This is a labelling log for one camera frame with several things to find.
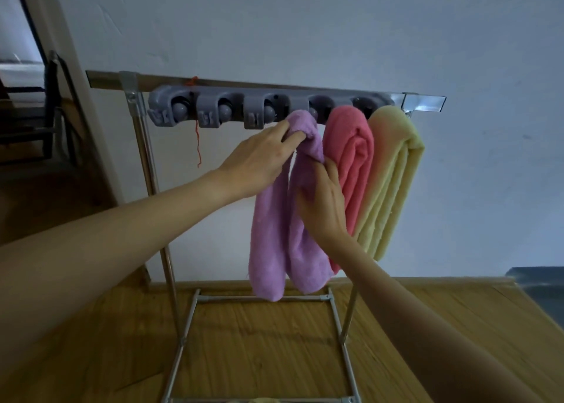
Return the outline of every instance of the towel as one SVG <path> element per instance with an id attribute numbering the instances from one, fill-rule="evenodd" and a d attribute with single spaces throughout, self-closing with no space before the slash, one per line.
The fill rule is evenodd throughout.
<path id="1" fill-rule="evenodd" d="M 347 231 L 354 234 L 374 155 L 374 138 L 364 114 L 353 106 L 335 107 L 323 134 L 323 153 L 337 164 L 345 196 Z M 330 260 L 333 273 L 341 269 Z"/>
<path id="2" fill-rule="evenodd" d="M 305 190 L 306 197 L 313 199 L 315 193 L 315 172 L 311 159 L 325 162 L 323 143 L 317 129 L 317 122 L 307 111 L 292 112 L 286 118 L 290 131 L 301 130 L 306 140 L 296 150 L 296 162 L 290 177 L 288 209 L 290 211 L 288 253 L 290 265 L 288 275 L 294 285 L 303 293 L 317 292 L 333 276 L 329 258 L 305 229 L 296 207 L 296 193 Z"/>
<path id="3" fill-rule="evenodd" d="M 425 145 L 405 113 L 378 108 L 368 120 L 374 159 L 356 221 L 357 241 L 374 260 L 386 252 Z"/>
<path id="4" fill-rule="evenodd" d="M 332 276 L 327 255 L 307 233 L 296 210 L 295 194 L 303 187 L 314 193 L 315 175 L 308 157 L 324 161 L 317 123 L 308 111 L 295 111 L 286 118 L 286 137 L 303 131 L 289 179 L 289 158 L 274 183 L 257 195 L 251 227 L 249 280 L 255 295 L 270 301 L 284 295 L 286 273 L 303 293 L 312 293 Z"/>

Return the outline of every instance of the drying rack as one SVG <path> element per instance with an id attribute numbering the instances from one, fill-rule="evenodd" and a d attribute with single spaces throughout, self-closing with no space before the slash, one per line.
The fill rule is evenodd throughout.
<path id="1" fill-rule="evenodd" d="M 358 90 L 332 90 L 324 88 L 305 88 L 300 86 L 252 84 L 233 81 L 207 79 L 175 78 L 168 76 L 142 75 L 135 72 L 87 71 L 91 88 L 123 90 L 133 120 L 135 137 L 145 176 L 149 196 L 159 193 L 159 183 L 155 171 L 151 140 L 147 128 L 147 109 L 143 92 L 151 92 L 149 115 L 159 126 L 172 127 L 183 120 L 197 119 L 201 127 L 217 128 L 223 122 L 234 120 L 244 122 L 245 128 L 261 129 L 264 124 L 286 117 L 288 112 L 307 109 L 319 123 L 325 123 L 332 107 L 352 104 L 361 109 L 367 117 L 377 107 L 396 105 L 411 116 L 413 111 L 440 112 L 446 97 L 420 95 L 417 93 L 376 93 Z M 178 99 L 184 99 L 177 105 Z M 221 301 L 264 301 L 256 296 L 207 296 L 197 289 L 187 318 L 182 321 L 177 298 L 176 281 L 170 259 L 168 245 L 160 250 L 165 273 L 167 292 L 173 312 L 178 346 L 174 362 L 166 380 L 161 397 L 162 403 L 222 403 L 229 401 L 248 402 L 248 399 L 190 399 L 171 397 L 180 359 L 186 346 L 186 338 L 198 303 Z M 330 304 L 339 345 L 349 380 L 351 394 L 327 399 L 284 399 L 288 403 L 361 403 L 358 387 L 353 373 L 346 339 L 354 313 L 357 298 L 356 288 L 351 290 L 345 320 L 341 325 L 335 297 L 330 287 L 322 295 L 284 296 L 281 301 L 327 302 Z"/>

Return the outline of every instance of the hand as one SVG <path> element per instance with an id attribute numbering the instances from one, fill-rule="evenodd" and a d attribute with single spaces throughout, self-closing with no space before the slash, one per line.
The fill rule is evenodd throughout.
<path id="1" fill-rule="evenodd" d="M 289 126 L 288 121 L 280 121 L 243 140 L 221 164 L 218 170 L 229 175 L 235 199 L 257 195 L 278 177 L 282 165 L 306 138 L 298 131 L 282 142 Z"/>
<path id="2" fill-rule="evenodd" d="M 328 157 L 325 166 L 313 160 L 312 163 L 316 180 L 314 199 L 309 201 L 306 194 L 299 191 L 296 204 L 307 231 L 327 253 L 331 244 L 350 238 L 345 221 L 345 197 L 335 163 Z"/>

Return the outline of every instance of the metal rack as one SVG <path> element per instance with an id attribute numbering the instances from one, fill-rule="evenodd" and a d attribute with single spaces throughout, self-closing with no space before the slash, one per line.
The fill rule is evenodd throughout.
<path id="1" fill-rule="evenodd" d="M 135 137 L 137 139 L 137 146 L 139 148 L 139 155 L 143 167 L 143 174 L 145 176 L 145 184 L 147 186 L 147 193 L 149 196 L 159 193 L 159 184 L 155 172 L 155 161 L 152 153 L 151 140 L 147 128 L 147 111 L 145 109 L 145 100 L 143 98 L 143 91 L 152 91 L 161 85 L 186 85 L 188 82 L 193 82 L 191 79 L 173 78 L 166 76 L 152 76 L 140 75 L 135 72 L 96 72 L 87 71 L 88 80 L 92 88 L 114 89 L 123 90 L 129 107 L 129 112 L 133 120 L 135 129 Z M 215 81 L 198 79 L 196 85 L 201 86 L 221 86 L 226 89 L 237 88 L 268 88 L 268 89 L 296 89 L 296 90 L 311 90 L 324 92 L 322 88 L 304 88 L 296 86 L 281 86 L 281 85 L 267 85 L 267 84 L 250 84 L 250 83 L 236 83 L 229 81 Z M 342 91 L 343 93 L 350 93 L 349 90 Z M 445 101 L 445 97 L 434 95 L 419 95 L 417 93 L 382 93 L 393 102 L 393 104 L 400 106 L 404 112 L 410 116 L 413 111 L 435 111 L 440 112 Z M 201 294 L 201 289 L 197 289 L 192 298 L 192 304 L 187 318 L 183 321 L 180 318 L 178 308 L 178 298 L 176 281 L 174 279 L 173 265 L 170 260 L 170 251 L 168 246 L 160 250 L 162 266 L 165 271 L 166 285 L 170 299 L 170 305 L 173 312 L 174 325 L 177 332 L 178 346 L 172 369 L 166 381 L 166 386 L 161 398 L 162 403 L 222 403 L 232 400 L 238 402 L 249 401 L 248 399 L 225 398 L 225 399 L 188 399 L 171 397 L 174 380 L 176 379 L 178 368 L 180 366 L 180 359 L 186 346 L 186 338 L 194 317 L 194 312 L 198 303 L 210 302 L 244 302 L 244 301 L 261 301 L 267 302 L 255 296 L 207 296 Z M 353 287 L 345 320 L 341 326 L 341 321 L 337 312 L 335 304 L 335 297 L 330 288 L 328 292 L 322 295 L 302 295 L 302 296 L 284 296 L 281 301 L 308 301 L 308 302 L 328 302 L 331 305 L 333 317 L 335 319 L 335 327 L 339 336 L 339 345 L 343 361 L 345 362 L 347 376 L 350 385 L 351 394 L 343 397 L 327 398 L 327 399 L 279 399 L 283 402 L 289 403 L 361 403 L 360 394 L 356 386 L 356 380 L 353 373 L 353 367 L 350 361 L 349 352 L 346 345 L 349 327 L 354 313 L 355 302 L 357 298 L 357 291 Z"/>

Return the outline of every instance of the right arm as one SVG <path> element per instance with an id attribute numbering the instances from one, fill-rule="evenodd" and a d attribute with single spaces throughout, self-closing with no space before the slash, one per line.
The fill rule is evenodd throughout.
<path id="1" fill-rule="evenodd" d="M 298 196 L 303 222 L 358 289 L 386 336 L 435 402 L 539 402 L 494 357 L 381 269 L 347 234 L 337 168 L 315 163 L 312 201 Z"/>

